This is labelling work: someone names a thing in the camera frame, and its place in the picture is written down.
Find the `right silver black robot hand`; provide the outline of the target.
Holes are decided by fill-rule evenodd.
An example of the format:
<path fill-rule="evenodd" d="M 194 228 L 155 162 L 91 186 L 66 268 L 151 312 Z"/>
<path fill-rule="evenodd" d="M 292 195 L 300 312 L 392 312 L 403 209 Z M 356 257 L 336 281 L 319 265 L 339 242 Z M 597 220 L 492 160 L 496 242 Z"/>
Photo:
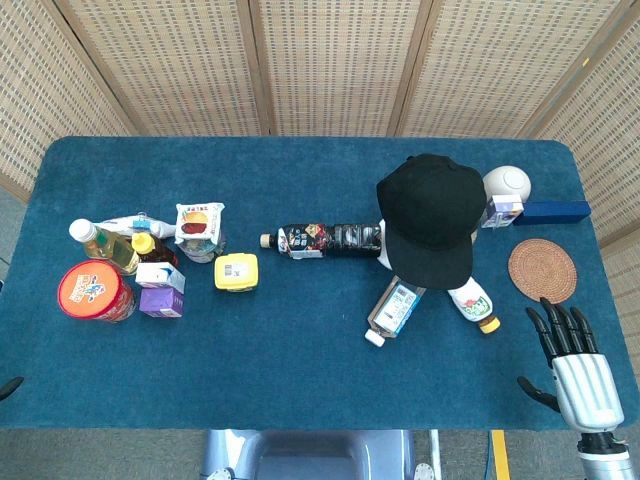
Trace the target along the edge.
<path fill-rule="evenodd" d="M 624 421 L 610 365 L 596 344 L 591 325 L 576 308 L 564 308 L 542 297 L 547 317 L 530 307 L 526 313 L 538 334 L 556 392 L 544 392 L 527 378 L 517 383 L 532 400 L 559 413 L 582 434 L 614 431 Z"/>

